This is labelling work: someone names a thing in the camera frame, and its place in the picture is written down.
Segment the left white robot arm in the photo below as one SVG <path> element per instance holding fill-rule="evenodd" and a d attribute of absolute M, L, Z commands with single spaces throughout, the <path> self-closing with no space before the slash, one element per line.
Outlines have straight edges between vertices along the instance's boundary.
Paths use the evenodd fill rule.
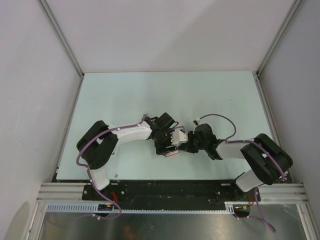
<path fill-rule="evenodd" d="M 170 156 L 187 140 L 181 128 L 171 127 L 175 121 L 168 113 L 160 117 L 144 115 L 140 122 L 109 126 L 102 120 L 95 122 L 78 141 L 76 164 L 85 167 L 94 184 L 93 194 L 100 200 L 110 196 L 110 179 L 106 164 L 119 146 L 136 140 L 153 140 L 158 155 Z"/>

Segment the red white staple box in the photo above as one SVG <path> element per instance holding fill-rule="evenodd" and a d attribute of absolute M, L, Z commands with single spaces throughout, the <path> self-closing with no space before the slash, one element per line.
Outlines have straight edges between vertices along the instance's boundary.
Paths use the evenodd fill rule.
<path fill-rule="evenodd" d="M 175 155 L 177 155 L 177 154 L 179 154 L 179 153 L 180 153 L 180 151 L 179 151 L 178 149 L 175 149 L 174 151 L 168 152 L 168 153 L 165 155 L 165 157 L 166 157 L 166 158 L 169 158 L 169 157 L 175 156 Z"/>

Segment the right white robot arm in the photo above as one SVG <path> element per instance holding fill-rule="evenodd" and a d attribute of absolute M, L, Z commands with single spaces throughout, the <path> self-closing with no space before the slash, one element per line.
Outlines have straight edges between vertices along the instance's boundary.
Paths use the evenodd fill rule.
<path fill-rule="evenodd" d="M 178 148 L 188 153 L 205 151 L 212 160 L 245 159 L 250 170 L 233 180 L 231 196 L 242 201 L 249 191 L 260 185 L 272 185 L 285 179 L 285 172 L 293 166 L 292 158 L 268 135 L 260 133 L 253 139 L 218 139 L 212 128 L 204 123 L 187 134 L 188 141 Z"/>

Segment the blue white staple remover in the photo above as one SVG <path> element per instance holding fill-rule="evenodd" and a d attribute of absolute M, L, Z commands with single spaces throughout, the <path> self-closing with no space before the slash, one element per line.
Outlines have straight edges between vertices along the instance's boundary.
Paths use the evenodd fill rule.
<path fill-rule="evenodd" d="M 117 144 L 116 146 L 115 146 L 115 148 L 114 148 L 114 150 L 113 150 L 113 152 L 112 152 L 112 156 L 115 156 L 116 154 L 117 154 L 117 152 L 118 152 L 118 150 L 119 150 L 119 148 L 120 148 L 120 145 L 119 144 Z"/>

